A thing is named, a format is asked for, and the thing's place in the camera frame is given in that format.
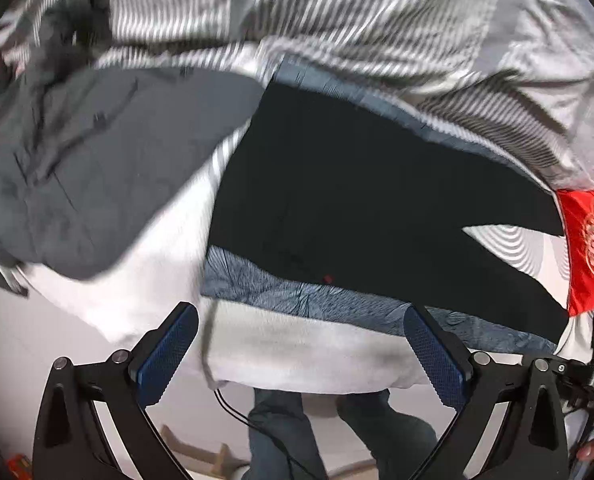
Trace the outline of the grey white striped bedding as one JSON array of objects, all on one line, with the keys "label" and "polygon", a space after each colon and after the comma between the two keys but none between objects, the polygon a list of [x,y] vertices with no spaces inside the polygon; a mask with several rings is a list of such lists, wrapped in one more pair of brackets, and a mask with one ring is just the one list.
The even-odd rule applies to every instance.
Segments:
[{"label": "grey white striped bedding", "polygon": [[[12,0],[0,51],[23,66],[57,0]],[[376,87],[437,126],[495,144],[555,188],[594,188],[589,0],[109,0],[126,66],[288,58]]]}]

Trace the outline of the dark grey jacket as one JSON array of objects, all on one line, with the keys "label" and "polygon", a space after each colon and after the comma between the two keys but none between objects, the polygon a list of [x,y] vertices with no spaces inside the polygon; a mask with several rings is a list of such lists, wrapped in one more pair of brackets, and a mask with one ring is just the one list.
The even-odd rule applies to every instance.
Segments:
[{"label": "dark grey jacket", "polygon": [[0,287],[39,263],[108,270],[217,146],[262,85],[195,67],[95,68],[108,0],[59,0],[26,69],[0,94]]}]

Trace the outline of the red embroidered cushion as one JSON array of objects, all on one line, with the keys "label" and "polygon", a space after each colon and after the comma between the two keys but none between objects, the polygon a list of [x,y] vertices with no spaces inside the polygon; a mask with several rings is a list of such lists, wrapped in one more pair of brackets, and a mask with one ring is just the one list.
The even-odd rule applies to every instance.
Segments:
[{"label": "red embroidered cushion", "polygon": [[567,310],[594,311],[594,190],[557,190],[570,264]]}]

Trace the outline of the blue jeans legs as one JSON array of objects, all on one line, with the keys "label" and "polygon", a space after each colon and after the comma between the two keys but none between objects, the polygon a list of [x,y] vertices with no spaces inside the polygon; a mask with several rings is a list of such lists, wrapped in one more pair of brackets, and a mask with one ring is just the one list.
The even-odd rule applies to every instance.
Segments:
[{"label": "blue jeans legs", "polygon": [[337,396],[335,419],[322,425],[321,436],[303,400],[297,392],[254,391],[245,479],[327,479],[323,452],[344,444],[347,454],[369,454],[379,478],[409,479],[438,442],[428,422],[391,406],[387,389]]}]

